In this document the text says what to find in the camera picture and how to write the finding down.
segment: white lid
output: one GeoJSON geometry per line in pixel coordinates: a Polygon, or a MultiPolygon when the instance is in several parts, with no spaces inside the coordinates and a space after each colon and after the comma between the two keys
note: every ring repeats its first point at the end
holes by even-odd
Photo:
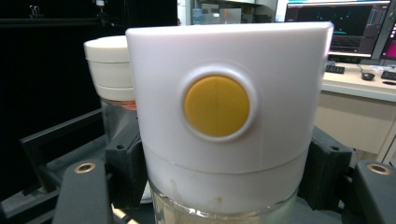
{"type": "Polygon", "coordinates": [[[115,35],[84,43],[88,61],[97,63],[128,63],[129,54],[125,35],[115,35]]]}

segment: black keyboard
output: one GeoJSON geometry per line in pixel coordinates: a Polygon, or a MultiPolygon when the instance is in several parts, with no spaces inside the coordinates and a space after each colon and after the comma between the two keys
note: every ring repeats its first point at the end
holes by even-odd
{"type": "Polygon", "coordinates": [[[396,80],[396,72],[384,71],[381,75],[382,79],[396,80]]]}
{"type": "Polygon", "coordinates": [[[326,65],[326,72],[336,73],[336,74],[344,74],[345,67],[335,66],[335,65],[326,65]]]}

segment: white cap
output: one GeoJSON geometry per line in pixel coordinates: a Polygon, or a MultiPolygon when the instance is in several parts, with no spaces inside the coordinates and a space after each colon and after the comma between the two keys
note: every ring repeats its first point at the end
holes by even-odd
{"type": "Polygon", "coordinates": [[[98,95],[107,100],[133,101],[134,84],[125,35],[87,41],[84,50],[98,95]]]}

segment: computer mouse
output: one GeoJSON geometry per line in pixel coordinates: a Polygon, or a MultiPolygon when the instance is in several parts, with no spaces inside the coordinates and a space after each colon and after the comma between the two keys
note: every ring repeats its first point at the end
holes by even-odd
{"type": "Polygon", "coordinates": [[[361,73],[361,79],[365,81],[372,81],[375,75],[373,73],[361,73]]]}

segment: desk surface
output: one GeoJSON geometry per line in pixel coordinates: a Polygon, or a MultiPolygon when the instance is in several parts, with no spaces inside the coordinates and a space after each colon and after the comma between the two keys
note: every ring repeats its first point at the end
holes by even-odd
{"type": "Polygon", "coordinates": [[[345,73],[343,75],[325,73],[322,84],[323,91],[332,91],[396,103],[396,85],[383,83],[384,81],[390,81],[396,84],[396,81],[382,79],[381,70],[374,69],[370,65],[365,64],[338,63],[337,66],[345,67],[345,73]],[[362,72],[375,74],[374,80],[362,80],[361,69],[362,72]]]}

